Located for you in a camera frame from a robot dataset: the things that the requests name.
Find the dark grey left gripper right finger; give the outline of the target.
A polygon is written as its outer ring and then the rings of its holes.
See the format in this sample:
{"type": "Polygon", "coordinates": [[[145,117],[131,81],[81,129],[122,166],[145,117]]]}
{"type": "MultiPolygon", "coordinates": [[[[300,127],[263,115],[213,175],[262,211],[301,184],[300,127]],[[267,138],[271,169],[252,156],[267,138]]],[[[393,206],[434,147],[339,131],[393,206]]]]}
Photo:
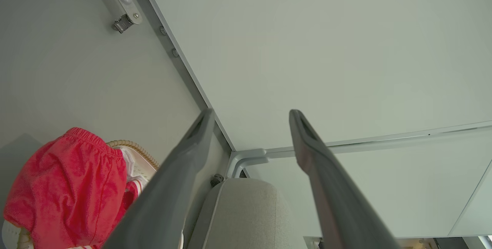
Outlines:
{"type": "Polygon", "coordinates": [[[390,231],[304,114],[289,125],[297,164],[309,177],[325,249],[400,249],[390,231]]]}

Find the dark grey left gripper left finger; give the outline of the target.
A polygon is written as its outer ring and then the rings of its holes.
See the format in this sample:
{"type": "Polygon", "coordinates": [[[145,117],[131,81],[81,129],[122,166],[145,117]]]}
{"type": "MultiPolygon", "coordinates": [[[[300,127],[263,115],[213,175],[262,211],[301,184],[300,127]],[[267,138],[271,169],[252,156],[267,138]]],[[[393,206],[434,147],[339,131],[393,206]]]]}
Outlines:
{"type": "Polygon", "coordinates": [[[214,110],[203,110],[102,249],[179,249],[195,177],[207,162],[214,125],[214,110]]]}

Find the red garment with white stripes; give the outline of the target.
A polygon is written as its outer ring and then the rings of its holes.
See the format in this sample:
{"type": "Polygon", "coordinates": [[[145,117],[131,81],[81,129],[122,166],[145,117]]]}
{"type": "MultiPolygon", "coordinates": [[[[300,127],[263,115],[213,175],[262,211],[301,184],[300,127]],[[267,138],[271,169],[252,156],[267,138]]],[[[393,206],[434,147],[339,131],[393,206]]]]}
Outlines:
{"type": "Polygon", "coordinates": [[[3,217],[30,234],[34,249],[102,249],[141,192],[120,149],[71,128],[25,163],[3,217]]]}

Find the white cloth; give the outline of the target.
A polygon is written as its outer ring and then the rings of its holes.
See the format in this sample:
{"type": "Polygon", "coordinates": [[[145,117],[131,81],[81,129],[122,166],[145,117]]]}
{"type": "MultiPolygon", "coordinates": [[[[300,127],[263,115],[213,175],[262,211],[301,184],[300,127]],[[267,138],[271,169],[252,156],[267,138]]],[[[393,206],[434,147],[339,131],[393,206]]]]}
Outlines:
{"type": "Polygon", "coordinates": [[[141,191],[155,174],[155,168],[135,149],[127,146],[117,146],[123,154],[126,163],[126,181],[136,184],[141,191]]]}

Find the wicker laundry basket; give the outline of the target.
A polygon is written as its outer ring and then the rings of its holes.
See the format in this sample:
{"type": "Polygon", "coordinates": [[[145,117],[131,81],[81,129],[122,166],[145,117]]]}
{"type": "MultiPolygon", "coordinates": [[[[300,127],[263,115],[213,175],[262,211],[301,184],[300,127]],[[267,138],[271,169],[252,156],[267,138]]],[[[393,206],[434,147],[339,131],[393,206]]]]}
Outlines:
{"type": "MultiPolygon", "coordinates": [[[[155,168],[155,172],[159,168],[158,162],[137,143],[128,140],[116,140],[108,142],[107,145],[112,148],[116,148],[117,146],[131,147],[132,149],[135,149],[138,153],[140,153],[144,158],[146,158],[147,161],[149,161],[149,163],[155,168]]],[[[125,193],[123,196],[121,207],[118,212],[118,216],[116,217],[116,221],[113,224],[114,226],[116,226],[121,221],[125,212],[132,205],[132,203],[137,200],[142,191],[136,187],[136,184],[128,182],[126,183],[125,193]]],[[[28,230],[16,227],[8,221],[4,221],[2,225],[2,240],[6,249],[35,249],[32,237],[28,230]]]]}

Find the grey fabric chair back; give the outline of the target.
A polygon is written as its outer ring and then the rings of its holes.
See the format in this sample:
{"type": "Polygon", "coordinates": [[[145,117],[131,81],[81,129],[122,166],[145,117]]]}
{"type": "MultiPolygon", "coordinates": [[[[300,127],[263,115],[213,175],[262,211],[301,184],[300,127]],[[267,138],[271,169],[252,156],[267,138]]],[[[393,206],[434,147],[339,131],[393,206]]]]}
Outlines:
{"type": "Polygon", "coordinates": [[[259,179],[231,178],[208,193],[186,249],[307,249],[287,200],[259,179]]]}

